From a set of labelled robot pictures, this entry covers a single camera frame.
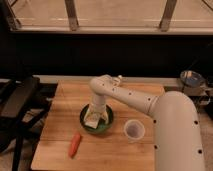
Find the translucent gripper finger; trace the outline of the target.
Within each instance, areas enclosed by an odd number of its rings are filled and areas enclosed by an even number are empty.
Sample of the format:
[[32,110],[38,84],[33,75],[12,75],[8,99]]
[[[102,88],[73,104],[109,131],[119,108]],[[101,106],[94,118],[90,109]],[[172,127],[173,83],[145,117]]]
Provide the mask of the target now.
[[101,118],[105,121],[105,123],[109,122],[108,113],[106,111],[101,114]]
[[90,108],[87,109],[86,113],[85,113],[85,116],[84,116],[84,122],[87,122],[88,120],[88,117],[91,115],[91,111],[90,111]]

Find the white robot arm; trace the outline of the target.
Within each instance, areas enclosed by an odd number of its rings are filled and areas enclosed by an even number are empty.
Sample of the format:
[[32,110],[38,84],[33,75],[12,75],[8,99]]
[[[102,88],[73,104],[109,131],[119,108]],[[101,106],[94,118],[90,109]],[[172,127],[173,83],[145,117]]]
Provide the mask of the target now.
[[198,114],[188,96],[178,91],[154,95],[126,89],[109,75],[94,77],[89,86],[91,112],[103,114],[108,96],[153,119],[155,171],[205,171]]

